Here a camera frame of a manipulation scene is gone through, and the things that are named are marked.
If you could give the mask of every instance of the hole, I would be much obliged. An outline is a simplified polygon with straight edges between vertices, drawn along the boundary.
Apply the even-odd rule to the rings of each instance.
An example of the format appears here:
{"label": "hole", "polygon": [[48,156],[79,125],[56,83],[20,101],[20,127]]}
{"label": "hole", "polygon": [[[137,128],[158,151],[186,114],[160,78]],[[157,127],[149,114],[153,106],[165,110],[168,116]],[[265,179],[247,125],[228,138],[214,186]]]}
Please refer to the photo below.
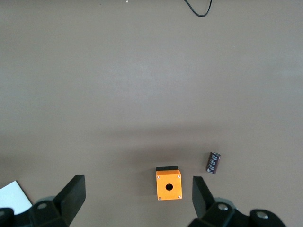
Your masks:
{"label": "hole", "polygon": [[167,191],[170,191],[170,190],[172,190],[173,186],[172,186],[172,184],[169,184],[169,183],[168,183],[168,184],[165,186],[165,188],[166,188]]}
{"label": "hole", "polygon": [[37,207],[38,210],[44,209],[45,207],[47,207],[46,203],[41,203],[39,204],[39,206]]}

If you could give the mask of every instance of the capacitor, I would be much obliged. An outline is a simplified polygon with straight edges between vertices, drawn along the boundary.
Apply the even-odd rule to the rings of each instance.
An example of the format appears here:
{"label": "capacitor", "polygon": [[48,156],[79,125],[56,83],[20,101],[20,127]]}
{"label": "capacitor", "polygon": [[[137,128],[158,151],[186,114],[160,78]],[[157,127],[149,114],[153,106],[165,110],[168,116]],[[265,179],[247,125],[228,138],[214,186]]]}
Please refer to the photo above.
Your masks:
{"label": "capacitor", "polygon": [[215,174],[218,169],[220,158],[221,158],[220,154],[211,152],[209,155],[208,162],[207,162],[206,171],[211,174]]}

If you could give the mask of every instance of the metal screw head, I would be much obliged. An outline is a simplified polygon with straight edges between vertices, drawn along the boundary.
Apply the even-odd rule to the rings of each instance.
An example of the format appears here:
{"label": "metal screw head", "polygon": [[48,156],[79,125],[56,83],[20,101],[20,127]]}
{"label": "metal screw head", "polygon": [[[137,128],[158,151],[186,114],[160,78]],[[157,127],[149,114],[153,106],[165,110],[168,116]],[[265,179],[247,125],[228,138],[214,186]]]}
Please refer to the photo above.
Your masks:
{"label": "metal screw head", "polygon": [[47,207],[47,204],[46,203],[41,203],[41,204],[38,205],[37,209],[41,210],[41,209],[44,209],[45,207]]}
{"label": "metal screw head", "polygon": [[219,208],[220,210],[223,210],[223,211],[227,211],[227,210],[228,210],[228,207],[227,207],[225,204],[223,204],[223,203],[220,203],[220,204],[218,205],[218,208]]}
{"label": "metal screw head", "polygon": [[257,212],[257,216],[258,216],[259,218],[265,219],[265,220],[267,220],[267,219],[269,218],[268,215],[267,215],[266,213],[262,212],[262,211],[258,211],[258,212]]}

